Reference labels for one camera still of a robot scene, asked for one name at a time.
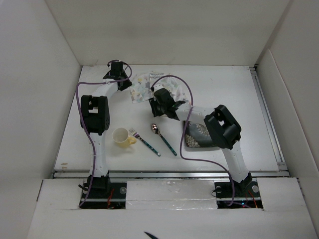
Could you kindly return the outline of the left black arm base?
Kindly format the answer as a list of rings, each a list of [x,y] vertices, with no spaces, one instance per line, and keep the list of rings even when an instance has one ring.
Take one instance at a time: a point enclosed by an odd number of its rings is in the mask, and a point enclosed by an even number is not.
[[[90,191],[88,191],[92,176],[78,187],[81,191],[79,208],[81,209],[125,209],[126,182],[111,182],[109,173],[102,177],[93,177]]]

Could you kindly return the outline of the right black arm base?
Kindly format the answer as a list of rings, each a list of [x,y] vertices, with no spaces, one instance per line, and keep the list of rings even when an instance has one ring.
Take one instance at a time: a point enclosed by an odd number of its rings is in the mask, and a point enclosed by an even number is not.
[[[216,198],[218,209],[262,209],[260,190],[257,181],[252,181],[243,192],[235,190],[230,182],[215,182],[211,195]]]

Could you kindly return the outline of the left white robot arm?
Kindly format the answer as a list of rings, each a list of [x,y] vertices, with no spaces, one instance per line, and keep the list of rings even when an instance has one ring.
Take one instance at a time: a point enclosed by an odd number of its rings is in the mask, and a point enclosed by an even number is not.
[[[90,95],[79,97],[76,86],[76,102],[80,116],[80,125],[84,129],[92,146],[93,160],[91,163],[90,176],[88,177],[88,189],[94,190],[99,197],[107,197],[111,193],[109,182],[109,169],[106,162],[105,137],[110,126],[110,113],[108,100],[116,91],[123,91],[132,85],[131,75],[127,75],[125,67],[130,66],[120,60],[111,60],[108,64],[111,69],[98,82],[99,87]]]

